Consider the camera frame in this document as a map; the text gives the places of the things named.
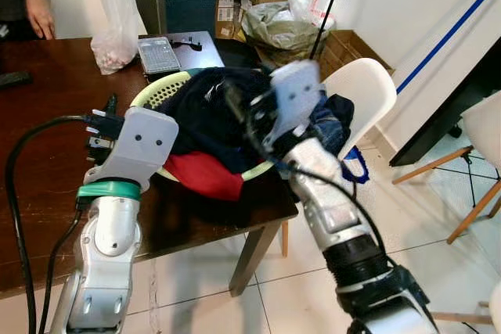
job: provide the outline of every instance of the person's hand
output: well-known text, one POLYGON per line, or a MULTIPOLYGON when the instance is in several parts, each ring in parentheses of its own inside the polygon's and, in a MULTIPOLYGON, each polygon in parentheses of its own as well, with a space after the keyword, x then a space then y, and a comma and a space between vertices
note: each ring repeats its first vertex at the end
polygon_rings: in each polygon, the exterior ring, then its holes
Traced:
POLYGON ((26 0, 27 16, 33 31, 39 38, 53 39, 54 20, 46 0, 26 0))

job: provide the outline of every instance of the plastic bag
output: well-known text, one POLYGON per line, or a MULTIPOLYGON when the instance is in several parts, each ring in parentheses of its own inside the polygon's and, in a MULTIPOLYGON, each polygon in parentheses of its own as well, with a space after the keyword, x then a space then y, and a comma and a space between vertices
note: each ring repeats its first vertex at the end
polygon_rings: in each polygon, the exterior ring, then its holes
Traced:
POLYGON ((135 0, 101 0, 108 19, 108 29, 91 40, 101 74, 123 68, 138 51, 139 12, 135 0))
MULTIPOLYGON (((258 53, 262 52, 277 66, 307 59, 319 32, 319 28, 311 23, 296 20, 288 2, 251 7, 243 17, 242 29, 247 42, 257 46, 258 53)), ((328 32, 323 32, 322 40, 328 32)))
MULTIPOLYGON (((326 16, 329 0, 289 0, 290 11, 296 20, 302 20, 320 27, 323 18, 326 16)), ((330 29, 334 25, 334 16, 329 14, 324 30, 330 29)))

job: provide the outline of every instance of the red cloth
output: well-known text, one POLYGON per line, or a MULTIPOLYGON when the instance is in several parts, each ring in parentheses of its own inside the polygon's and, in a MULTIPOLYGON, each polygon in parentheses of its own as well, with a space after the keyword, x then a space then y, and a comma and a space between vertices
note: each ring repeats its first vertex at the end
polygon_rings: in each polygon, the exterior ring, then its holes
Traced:
POLYGON ((210 154, 191 152, 171 154, 164 165, 181 184, 212 199, 237 201, 242 192, 241 174, 232 174, 210 154))

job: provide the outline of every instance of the person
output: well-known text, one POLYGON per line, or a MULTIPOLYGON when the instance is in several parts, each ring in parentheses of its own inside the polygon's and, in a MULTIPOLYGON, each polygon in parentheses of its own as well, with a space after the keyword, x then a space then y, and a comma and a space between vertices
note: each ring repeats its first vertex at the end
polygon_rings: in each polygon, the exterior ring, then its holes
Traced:
POLYGON ((46 0, 0 0, 0 39, 53 39, 54 20, 46 0))

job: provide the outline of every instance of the calculator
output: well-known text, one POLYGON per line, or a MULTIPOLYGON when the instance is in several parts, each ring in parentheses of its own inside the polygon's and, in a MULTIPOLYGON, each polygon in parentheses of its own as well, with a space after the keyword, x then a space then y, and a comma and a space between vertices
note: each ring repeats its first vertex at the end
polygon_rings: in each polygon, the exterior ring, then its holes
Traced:
POLYGON ((139 39, 138 48, 142 68, 149 79, 181 70, 181 64, 166 37, 139 39))

